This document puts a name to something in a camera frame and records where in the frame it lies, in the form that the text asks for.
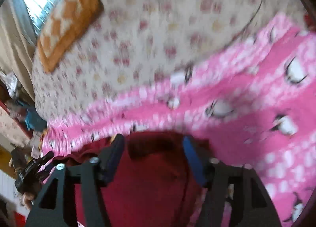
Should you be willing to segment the person's left hand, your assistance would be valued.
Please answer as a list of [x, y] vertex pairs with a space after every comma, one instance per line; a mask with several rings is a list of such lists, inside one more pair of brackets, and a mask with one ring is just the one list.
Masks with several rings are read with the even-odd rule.
[[25, 185], [23, 193], [23, 205], [31, 211], [33, 202], [36, 200], [38, 194], [42, 190], [42, 182], [35, 182]]

